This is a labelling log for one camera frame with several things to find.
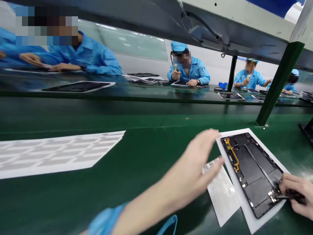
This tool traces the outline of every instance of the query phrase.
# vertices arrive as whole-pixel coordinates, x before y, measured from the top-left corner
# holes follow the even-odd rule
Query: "wristwatch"
[[[86,71],[86,65],[80,65],[79,67],[81,68],[82,71],[84,72]]]

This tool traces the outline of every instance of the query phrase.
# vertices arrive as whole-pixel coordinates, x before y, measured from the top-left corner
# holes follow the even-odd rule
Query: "window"
[[[168,61],[165,40],[104,24],[78,20],[78,29],[113,52]]]

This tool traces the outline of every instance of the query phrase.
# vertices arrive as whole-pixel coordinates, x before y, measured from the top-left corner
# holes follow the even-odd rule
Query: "stack of tablets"
[[[312,98],[313,98],[313,93],[310,93],[310,92],[306,92],[306,91],[302,91],[300,93],[300,98],[305,100],[305,101],[309,101],[309,102],[312,102]]]

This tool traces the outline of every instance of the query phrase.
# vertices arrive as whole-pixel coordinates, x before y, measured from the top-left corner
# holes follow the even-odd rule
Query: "flex cable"
[[[238,166],[238,165],[239,165],[239,160],[238,160],[238,158],[237,158],[237,156],[236,156],[236,154],[235,154],[235,152],[234,152],[234,150],[233,150],[231,144],[229,143],[229,138],[227,138],[227,140],[225,141],[225,143],[228,144],[228,146],[230,147],[230,149],[231,149],[233,155],[234,155],[235,158],[236,158],[237,163],[235,163],[235,167],[237,167],[237,169],[235,169],[235,172],[237,173],[237,172],[239,171],[239,166]]]
[[[263,170],[263,168],[260,166],[260,164],[258,163],[258,161],[254,158],[254,156],[252,155],[250,149],[248,148],[247,145],[244,145],[246,147],[246,149],[248,150],[250,156],[253,158],[253,160],[256,162],[256,164],[258,165],[258,167],[261,169],[261,171],[263,172],[263,174],[265,175],[265,177],[268,179],[268,181],[271,183],[271,185],[276,188],[273,184],[273,182],[271,181],[271,179],[269,178],[269,176],[267,175],[267,173]]]

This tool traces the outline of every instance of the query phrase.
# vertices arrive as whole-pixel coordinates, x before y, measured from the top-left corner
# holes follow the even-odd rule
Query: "orange flex cable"
[[[238,166],[238,165],[239,165],[239,160],[238,160],[238,158],[237,158],[237,156],[236,156],[234,150],[232,149],[231,144],[229,143],[229,138],[227,138],[226,144],[229,145],[229,147],[231,148],[232,153],[234,154],[234,156],[235,156],[235,158],[236,158],[236,160],[237,160],[237,163],[235,163],[235,166],[237,167],[237,169],[235,169],[235,172],[237,173],[237,171],[239,171],[239,166]]]

